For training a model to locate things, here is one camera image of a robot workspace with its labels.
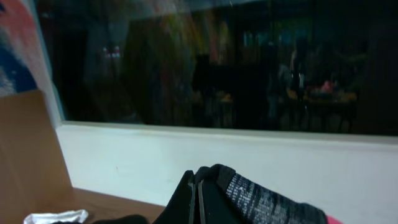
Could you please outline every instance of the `white wall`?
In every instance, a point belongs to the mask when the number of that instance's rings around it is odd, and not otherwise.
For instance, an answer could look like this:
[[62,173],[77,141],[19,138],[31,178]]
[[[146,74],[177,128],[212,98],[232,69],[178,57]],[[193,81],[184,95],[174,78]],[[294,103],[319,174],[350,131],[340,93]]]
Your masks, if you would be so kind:
[[57,134],[81,189],[166,205],[184,171],[220,163],[345,223],[398,222],[396,138],[105,124]]

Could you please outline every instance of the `colorful mural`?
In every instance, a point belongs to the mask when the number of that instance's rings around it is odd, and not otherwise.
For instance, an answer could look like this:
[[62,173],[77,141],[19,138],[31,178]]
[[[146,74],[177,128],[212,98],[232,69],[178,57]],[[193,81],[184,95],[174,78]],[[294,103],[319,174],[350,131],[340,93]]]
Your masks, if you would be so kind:
[[42,72],[40,55],[39,38],[26,2],[1,0],[0,97],[37,88],[31,72]]
[[219,65],[231,58],[227,18],[214,10],[168,14],[132,21],[128,36],[122,79],[126,89],[134,87],[130,95],[139,96],[133,101],[145,108],[140,114],[148,116],[146,123],[189,125],[196,56],[209,55]]

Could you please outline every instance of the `painted wall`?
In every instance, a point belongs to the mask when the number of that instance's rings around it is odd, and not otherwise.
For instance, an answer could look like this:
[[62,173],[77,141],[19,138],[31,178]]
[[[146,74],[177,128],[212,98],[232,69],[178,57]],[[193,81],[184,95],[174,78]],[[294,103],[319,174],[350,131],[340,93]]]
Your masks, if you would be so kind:
[[27,0],[0,0],[0,95],[43,91],[52,125],[61,125],[35,12]]
[[398,222],[397,139],[155,129],[58,128],[72,185],[166,205],[184,171],[221,163],[344,223]]

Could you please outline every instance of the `wooden table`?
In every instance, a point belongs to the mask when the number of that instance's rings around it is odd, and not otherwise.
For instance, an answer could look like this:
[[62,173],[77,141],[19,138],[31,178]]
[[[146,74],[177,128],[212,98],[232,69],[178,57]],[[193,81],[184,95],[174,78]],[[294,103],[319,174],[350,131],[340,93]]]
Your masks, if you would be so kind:
[[79,209],[85,209],[89,214],[85,223],[114,220],[128,215],[142,215],[152,223],[163,212],[164,207],[87,190],[70,189],[37,212],[61,213]]
[[337,92],[334,93],[331,99],[314,98],[305,91],[303,100],[299,102],[296,91],[287,89],[287,96],[289,97],[290,112],[292,107],[299,110],[308,111],[308,130],[311,130],[311,121],[314,114],[319,114],[322,118],[322,131],[326,131],[326,118],[332,113],[341,116],[338,131],[341,131],[342,122],[348,120],[349,132],[351,131],[352,121],[356,116],[356,102],[358,96],[352,92]]

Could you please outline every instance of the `black fabric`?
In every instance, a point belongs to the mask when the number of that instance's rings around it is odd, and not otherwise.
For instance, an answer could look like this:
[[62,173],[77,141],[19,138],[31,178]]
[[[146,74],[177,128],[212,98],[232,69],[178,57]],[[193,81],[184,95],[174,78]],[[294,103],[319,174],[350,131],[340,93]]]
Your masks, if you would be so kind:
[[175,192],[167,204],[165,210],[156,219],[154,224],[163,223],[189,223],[191,214],[192,197],[195,194],[194,175],[192,171],[186,171],[181,178]]
[[149,222],[141,215],[130,215],[117,220],[101,220],[93,224],[149,224]]
[[205,180],[202,184],[203,202],[205,206],[205,223],[218,224],[240,224],[242,219],[239,214],[231,209],[224,194],[220,191],[216,183]]
[[79,222],[56,222],[53,224],[81,224],[81,223],[79,223]]
[[297,203],[235,174],[226,191],[244,223],[327,224],[326,215],[306,203]]
[[195,183],[199,184],[202,180],[212,180],[217,183],[218,187],[226,192],[229,183],[235,175],[235,170],[221,164],[212,167],[201,167],[195,174]]

